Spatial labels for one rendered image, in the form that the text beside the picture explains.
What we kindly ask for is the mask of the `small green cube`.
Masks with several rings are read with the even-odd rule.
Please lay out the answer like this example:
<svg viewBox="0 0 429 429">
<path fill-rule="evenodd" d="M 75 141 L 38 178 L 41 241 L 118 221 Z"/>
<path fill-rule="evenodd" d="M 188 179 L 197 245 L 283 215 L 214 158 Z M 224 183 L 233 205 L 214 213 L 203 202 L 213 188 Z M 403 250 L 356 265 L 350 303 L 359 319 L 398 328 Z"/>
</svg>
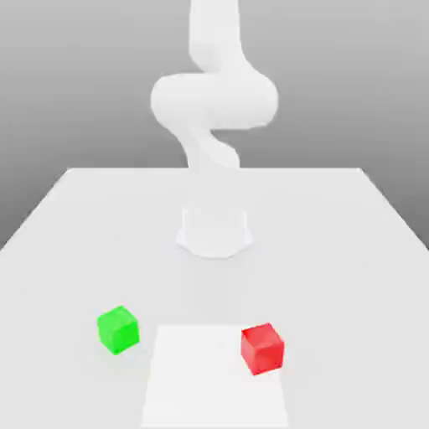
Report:
<svg viewBox="0 0 429 429">
<path fill-rule="evenodd" d="M 96 322 L 101 343 L 114 355 L 140 342 L 138 321 L 124 306 L 103 313 Z"/>
</svg>

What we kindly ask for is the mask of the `small red cube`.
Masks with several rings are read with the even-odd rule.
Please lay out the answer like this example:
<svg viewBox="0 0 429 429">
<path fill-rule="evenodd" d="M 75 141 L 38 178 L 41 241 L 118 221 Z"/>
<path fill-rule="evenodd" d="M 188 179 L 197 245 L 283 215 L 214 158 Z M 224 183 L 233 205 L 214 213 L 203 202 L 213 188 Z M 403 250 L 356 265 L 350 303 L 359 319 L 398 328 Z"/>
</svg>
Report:
<svg viewBox="0 0 429 429">
<path fill-rule="evenodd" d="M 241 330 L 240 352 L 253 375 L 283 366 L 285 342 L 270 323 Z"/>
</svg>

